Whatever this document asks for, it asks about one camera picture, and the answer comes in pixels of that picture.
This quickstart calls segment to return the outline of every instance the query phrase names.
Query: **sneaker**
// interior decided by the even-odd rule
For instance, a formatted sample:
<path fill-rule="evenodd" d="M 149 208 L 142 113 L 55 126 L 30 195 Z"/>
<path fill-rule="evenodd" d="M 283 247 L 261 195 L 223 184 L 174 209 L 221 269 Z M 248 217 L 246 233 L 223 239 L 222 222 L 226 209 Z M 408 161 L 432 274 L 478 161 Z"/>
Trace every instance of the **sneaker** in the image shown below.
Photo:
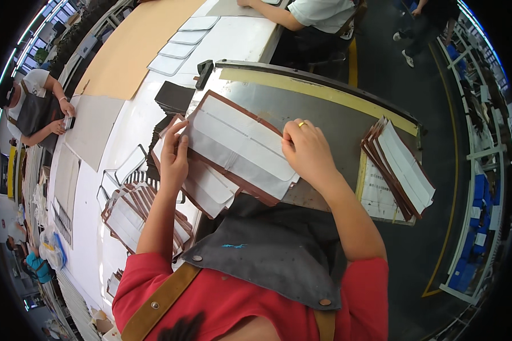
<path fill-rule="evenodd" d="M 413 67 L 413 58 L 411 58 L 410 56 L 408 56 L 406 54 L 406 51 L 405 50 L 402 50 L 402 55 L 404 56 L 404 58 L 406 59 L 406 63 L 408 63 L 409 66 Z"/>

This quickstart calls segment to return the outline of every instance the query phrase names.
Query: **gray apron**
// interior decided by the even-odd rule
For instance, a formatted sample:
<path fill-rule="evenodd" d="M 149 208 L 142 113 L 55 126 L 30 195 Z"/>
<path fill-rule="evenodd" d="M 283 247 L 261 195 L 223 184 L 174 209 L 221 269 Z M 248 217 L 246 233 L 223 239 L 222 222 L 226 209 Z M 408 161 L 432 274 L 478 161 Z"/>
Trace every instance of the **gray apron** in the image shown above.
<path fill-rule="evenodd" d="M 32 134 L 46 127 L 52 121 L 63 119 L 64 114 L 61 111 L 61 105 L 53 92 L 46 91 L 45 97 L 38 97 L 35 94 L 29 93 L 24 81 L 21 81 L 21 87 L 26 94 L 23 105 L 20 108 L 19 117 L 17 121 L 8 117 L 20 132 L 30 137 Z M 53 154 L 55 145 L 57 144 L 58 135 L 50 133 L 38 145 L 44 147 L 49 153 Z"/>
<path fill-rule="evenodd" d="M 216 232 L 182 258 L 313 309 L 341 308 L 341 277 L 347 262 L 328 212 L 286 203 L 267 207 L 241 194 Z"/>

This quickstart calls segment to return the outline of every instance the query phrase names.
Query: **white table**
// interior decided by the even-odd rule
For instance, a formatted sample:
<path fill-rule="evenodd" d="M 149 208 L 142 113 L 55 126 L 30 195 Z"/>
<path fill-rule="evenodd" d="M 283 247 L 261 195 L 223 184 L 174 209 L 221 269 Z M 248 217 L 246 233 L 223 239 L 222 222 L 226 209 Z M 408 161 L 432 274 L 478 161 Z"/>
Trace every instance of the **white table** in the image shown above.
<path fill-rule="evenodd" d="M 205 16 L 217 0 L 207 0 L 193 16 Z M 195 87 L 193 77 L 197 74 L 197 64 L 207 59 L 222 58 L 268 63 L 280 37 L 281 29 L 266 18 L 221 17 L 209 33 L 184 63 L 180 71 L 171 77 L 149 72 L 132 100 L 126 101 L 110 133 L 102 155 L 99 172 L 95 172 L 83 160 L 76 186 L 73 217 L 74 250 L 66 250 L 66 267 L 84 292 L 80 294 L 86 302 L 96 302 L 112 318 L 112 297 L 107 294 L 106 281 L 117 269 L 125 269 L 127 250 L 116 239 L 110 237 L 109 230 L 100 218 L 100 207 L 96 193 L 104 169 L 120 166 L 138 144 L 147 148 L 155 125 L 164 118 L 164 112 L 154 98 L 165 81 Z M 48 198 L 54 197 L 55 176 L 61 148 L 68 148 L 60 136 L 53 154 Z M 48 201 L 48 209 L 53 212 Z M 189 202 L 178 205 L 188 219 L 195 223 L 198 210 Z"/>

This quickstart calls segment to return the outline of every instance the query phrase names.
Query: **workbench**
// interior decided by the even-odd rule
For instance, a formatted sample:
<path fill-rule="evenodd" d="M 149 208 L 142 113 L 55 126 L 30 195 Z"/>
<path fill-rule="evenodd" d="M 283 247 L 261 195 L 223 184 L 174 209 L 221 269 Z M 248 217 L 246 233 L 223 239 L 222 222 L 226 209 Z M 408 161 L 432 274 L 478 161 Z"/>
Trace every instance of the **workbench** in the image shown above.
<path fill-rule="evenodd" d="M 217 0 L 207 0 L 193 16 L 205 16 L 216 4 Z M 251 65 L 251 62 L 269 63 L 282 31 L 278 25 L 266 18 L 250 16 L 222 16 L 216 25 L 219 26 L 220 22 L 223 26 L 227 25 L 230 30 L 225 31 L 220 37 L 209 34 L 203 38 L 192 53 L 192 56 L 197 55 L 198 58 L 188 58 L 182 69 L 174 76 L 164 76 L 151 71 L 146 74 L 134 96 L 124 102 L 117 114 L 97 170 L 83 159 L 80 161 L 72 219 L 71 237 L 74 249 L 65 247 L 68 258 L 66 268 L 77 282 L 78 291 L 86 302 L 97 302 L 109 317 L 112 316 L 112 297 L 105 292 L 106 280 L 117 269 L 125 269 L 127 251 L 121 242 L 110 236 L 110 231 L 100 218 L 101 209 L 96 194 L 102 181 L 102 172 L 117 169 L 138 145 L 144 148 L 150 145 L 154 127 L 164 118 L 163 110 L 154 100 L 157 92 L 165 81 L 194 88 L 194 76 L 197 74 L 194 75 L 192 70 L 197 69 L 198 63 L 207 59 L 216 61 L 217 58 L 244 61 L 248 68 L 246 65 L 239 65 L 228 68 L 229 71 L 222 74 L 227 77 L 220 81 L 228 83 L 228 89 L 232 90 L 227 94 L 222 92 L 222 95 L 268 120 L 279 129 L 282 129 L 288 120 L 297 117 L 309 119 L 316 126 L 320 126 L 330 143 L 338 169 L 353 189 L 358 182 L 360 140 L 382 115 L 394 116 L 395 126 L 401 127 L 400 136 L 412 150 L 416 150 L 416 121 L 401 109 L 368 93 L 327 78 L 305 72 L 294 74 L 293 70 L 271 65 Z M 73 96 L 71 102 L 76 105 L 81 96 Z M 262 97 L 273 100 L 261 100 Z M 76 126 L 83 126 L 83 116 L 99 114 L 78 111 L 79 119 Z M 65 143 L 65 135 L 59 137 L 53 154 L 48 187 L 50 212 L 53 212 L 50 203 L 55 197 L 59 155 L 63 148 L 71 148 Z M 88 134 L 86 138 L 91 141 L 93 137 Z M 328 207 L 318 193 L 303 181 L 287 194 L 284 201 L 324 210 Z M 186 215 L 192 224 L 198 223 L 201 215 L 191 202 L 187 200 L 183 204 L 178 204 L 177 209 Z M 52 214 L 48 215 L 48 221 L 53 224 Z M 61 242 L 63 245 L 68 244 L 64 240 Z"/>

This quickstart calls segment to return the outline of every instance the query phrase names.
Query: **pants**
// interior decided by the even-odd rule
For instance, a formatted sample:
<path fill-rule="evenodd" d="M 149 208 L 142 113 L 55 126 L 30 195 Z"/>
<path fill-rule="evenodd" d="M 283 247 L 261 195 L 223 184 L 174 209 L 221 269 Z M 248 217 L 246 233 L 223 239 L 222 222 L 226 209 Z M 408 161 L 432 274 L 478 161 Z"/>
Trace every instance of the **pants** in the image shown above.
<path fill-rule="evenodd" d="M 295 32 L 285 29 L 271 64 L 293 67 L 325 59 L 334 52 L 338 41 L 342 39 L 312 26 Z"/>
<path fill-rule="evenodd" d="M 400 37 L 413 39 L 412 43 L 406 48 L 406 55 L 414 57 L 423 51 L 433 39 L 440 35 L 440 30 L 432 24 L 425 15 L 419 15 L 412 21 L 411 25 L 401 28 Z"/>

